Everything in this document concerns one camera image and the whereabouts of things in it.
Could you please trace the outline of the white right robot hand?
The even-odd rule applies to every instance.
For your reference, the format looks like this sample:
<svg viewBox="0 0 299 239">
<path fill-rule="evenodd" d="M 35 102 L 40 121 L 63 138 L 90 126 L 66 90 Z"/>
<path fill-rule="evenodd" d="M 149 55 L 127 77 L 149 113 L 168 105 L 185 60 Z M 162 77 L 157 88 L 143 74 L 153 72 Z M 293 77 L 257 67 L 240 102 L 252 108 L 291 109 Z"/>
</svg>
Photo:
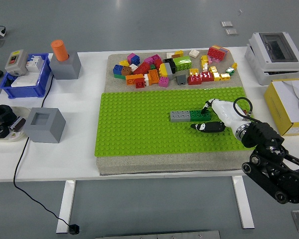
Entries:
<svg viewBox="0 0 299 239">
<path fill-rule="evenodd" d="M 202 124 L 192 124 L 190 127 L 200 132 L 223 132 L 226 127 L 232 129 L 232 132 L 239 133 L 250 125 L 250 121 L 243 120 L 239 115 L 244 112 L 234 105 L 233 102 L 223 101 L 219 99 L 210 99 L 206 101 L 201 113 L 205 113 L 208 108 L 212 108 L 220 121 L 207 122 Z"/>
</svg>

